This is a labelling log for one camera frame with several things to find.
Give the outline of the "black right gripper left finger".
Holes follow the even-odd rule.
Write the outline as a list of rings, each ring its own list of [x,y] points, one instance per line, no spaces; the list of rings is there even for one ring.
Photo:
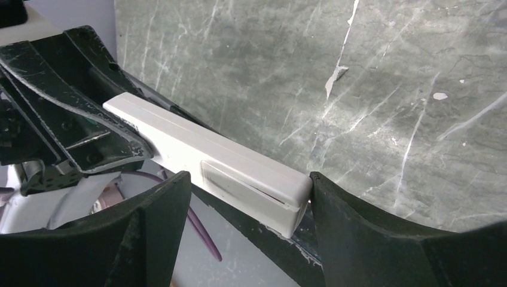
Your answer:
[[[55,230],[1,236],[2,286],[169,286],[191,200],[178,172]]]

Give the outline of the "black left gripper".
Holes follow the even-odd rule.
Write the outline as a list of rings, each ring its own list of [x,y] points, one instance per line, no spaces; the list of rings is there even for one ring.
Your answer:
[[[145,97],[91,26],[1,47],[1,164],[67,161],[96,174],[153,153],[103,104],[124,92]]]

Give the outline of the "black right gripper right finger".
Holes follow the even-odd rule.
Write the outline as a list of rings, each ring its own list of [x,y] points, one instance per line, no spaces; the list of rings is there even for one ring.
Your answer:
[[[327,286],[505,286],[506,222],[454,233],[416,224],[311,172]]]

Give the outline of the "white air conditioner remote control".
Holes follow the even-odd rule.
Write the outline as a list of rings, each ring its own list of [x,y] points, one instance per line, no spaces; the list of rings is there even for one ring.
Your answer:
[[[300,207],[297,212],[259,213],[232,206],[285,238],[297,229],[313,186],[308,175],[130,93],[113,97],[103,107],[132,126],[150,145],[154,162],[173,172],[189,172],[191,182],[204,191],[208,192],[201,163],[206,161],[284,203]]]

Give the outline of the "white battery cover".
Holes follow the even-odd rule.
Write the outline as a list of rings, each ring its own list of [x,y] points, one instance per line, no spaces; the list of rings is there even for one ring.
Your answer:
[[[259,188],[229,175],[223,168],[213,163],[203,161],[201,167],[205,189],[238,209],[252,209],[259,213],[266,210],[297,212],[301,209],[298,206],[294,207],[284,203]]]

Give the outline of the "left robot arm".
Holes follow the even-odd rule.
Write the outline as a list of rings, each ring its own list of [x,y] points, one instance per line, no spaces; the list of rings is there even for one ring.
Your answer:
[[[1,233],[57,228],[88,215],[121,172],[151,151],[103,108],[145,98],[90,26],[1,29]]]

